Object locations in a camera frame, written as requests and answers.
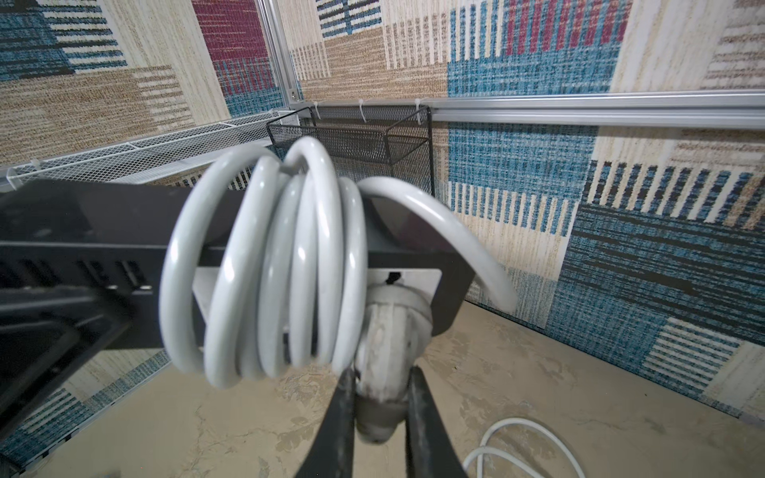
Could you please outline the black power strip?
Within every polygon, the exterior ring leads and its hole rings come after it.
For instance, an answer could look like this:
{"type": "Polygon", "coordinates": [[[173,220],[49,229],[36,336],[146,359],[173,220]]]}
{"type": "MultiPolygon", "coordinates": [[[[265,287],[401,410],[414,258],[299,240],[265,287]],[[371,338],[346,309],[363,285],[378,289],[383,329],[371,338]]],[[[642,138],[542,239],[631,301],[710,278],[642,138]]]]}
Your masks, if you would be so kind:
{"type": "MultiPolygon", "coordinates": [[[[135,318],[115,349],[161,346],[157,288],[187,187],[38,180],[1,196],[1,288],[101,288],[127,298],[135,318]]],[[[390,199],[363,202],[369,269],[390,276],[438,270],[433,332],[444,333],[474,273],[424,220],[390,199]]]]}

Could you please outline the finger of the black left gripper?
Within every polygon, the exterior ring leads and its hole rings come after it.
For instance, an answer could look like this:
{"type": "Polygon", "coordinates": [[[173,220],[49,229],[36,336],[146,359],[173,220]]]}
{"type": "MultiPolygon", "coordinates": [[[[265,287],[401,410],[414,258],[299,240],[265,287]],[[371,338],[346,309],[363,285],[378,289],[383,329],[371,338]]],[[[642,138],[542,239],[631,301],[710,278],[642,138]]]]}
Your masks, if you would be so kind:
{"type": "Polygon", "coordinates": [[[57,286],[1,291],[1,437],[7,438],[131,324],[108,290],[57,286]]]}

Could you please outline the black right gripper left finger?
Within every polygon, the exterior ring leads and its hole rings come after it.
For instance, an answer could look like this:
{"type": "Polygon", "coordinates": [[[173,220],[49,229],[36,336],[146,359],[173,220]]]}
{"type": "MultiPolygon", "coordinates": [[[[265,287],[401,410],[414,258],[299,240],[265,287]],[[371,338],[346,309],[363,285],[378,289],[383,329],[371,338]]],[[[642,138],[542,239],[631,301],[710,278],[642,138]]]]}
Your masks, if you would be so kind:
{"type": "Polygon", "coordinates": [[[352,477],[355,448],[356,374],[341,374],[314,442],[296,477],[352,477]]]}

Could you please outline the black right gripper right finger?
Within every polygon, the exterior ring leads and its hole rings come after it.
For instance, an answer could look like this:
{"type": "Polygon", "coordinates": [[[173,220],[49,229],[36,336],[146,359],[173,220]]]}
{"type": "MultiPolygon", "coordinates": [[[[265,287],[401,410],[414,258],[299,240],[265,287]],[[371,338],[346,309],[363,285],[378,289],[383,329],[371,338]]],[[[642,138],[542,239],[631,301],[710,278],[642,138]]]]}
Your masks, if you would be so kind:
{"type": "Polygon", "coordinates": [[[424,372],[418,366],[410,370],[408,380],[406,476],[467,476],[446,432],[424,372]]]}

